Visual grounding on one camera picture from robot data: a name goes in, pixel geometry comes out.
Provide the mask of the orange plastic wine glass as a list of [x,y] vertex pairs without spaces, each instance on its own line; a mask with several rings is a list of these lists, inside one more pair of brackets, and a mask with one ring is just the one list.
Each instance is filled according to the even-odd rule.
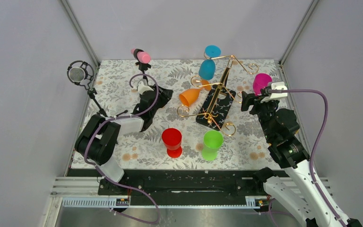
[[193,79],[194,86],[197,88],[190,88],[179,94],[179,100],[184,106],[190,107],[198,99],[201,90],[205,89],[207,91],[211,90],[209,82],[204,79]]

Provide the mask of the red plastic wine glass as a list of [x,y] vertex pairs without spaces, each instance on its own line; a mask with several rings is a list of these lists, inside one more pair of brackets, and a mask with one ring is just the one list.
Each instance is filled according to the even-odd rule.
[[171,158],[178,158],[182,154],[182,134],[176,128],[168,128],[162,133],[162,141],[166,147],[167,155]]

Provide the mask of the blue plastic wine glass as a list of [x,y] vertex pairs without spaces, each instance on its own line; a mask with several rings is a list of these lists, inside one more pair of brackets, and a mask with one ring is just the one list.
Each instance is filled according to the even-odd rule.
[[220,57],[221,50],[216,45],[209,45],[204,50],[204,56],[207,58],[202,62],[199,68],[199,76],[204,80],[211,80],[216,71],[216,64],[212,58]]

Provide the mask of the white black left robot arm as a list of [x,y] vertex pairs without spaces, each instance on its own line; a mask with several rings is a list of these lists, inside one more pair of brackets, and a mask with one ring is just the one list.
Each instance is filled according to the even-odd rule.
[[171,89],[156,89],[154,86],[152,89],[140,95],[140,102],[133,109],[132,114],[143,112],[142,115],[132,118],[122,115],[108,121],[95,114],[76,140],[75,151],[81,155],[86,154],[86,160],[98,167],[104,177],[111,179],[109,187],[116,194],[123,194],[128,187],[127,180],[123,178],[124,170],[112,157],[118,138],[129,133],[146,131],[153,123],[157,110],[163,108],[173,96]]

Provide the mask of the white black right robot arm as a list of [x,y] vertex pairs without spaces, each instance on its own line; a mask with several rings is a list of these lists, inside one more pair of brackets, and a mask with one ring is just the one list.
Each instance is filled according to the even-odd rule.
[[270,168],[254,174],[256,194],[268,194],[284,206],[303,227],[359,227],[359,220],[349,218],[334,202],[311,166],[310,154],[295,134],[300,126],[293,110],[279,108],[277,100],[242,92],[241,111],[256,115],[269,144],[272,159],[296,184],[294,193]]

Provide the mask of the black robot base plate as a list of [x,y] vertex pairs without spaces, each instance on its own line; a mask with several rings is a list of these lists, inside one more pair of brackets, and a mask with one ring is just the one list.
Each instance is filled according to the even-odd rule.
[[152,205],[149,194],[160,206],[245,205],[247,196],[266,197],[256,170],[125,170],[120,183],[100,181],[98,195],[129,197],[131,204]]

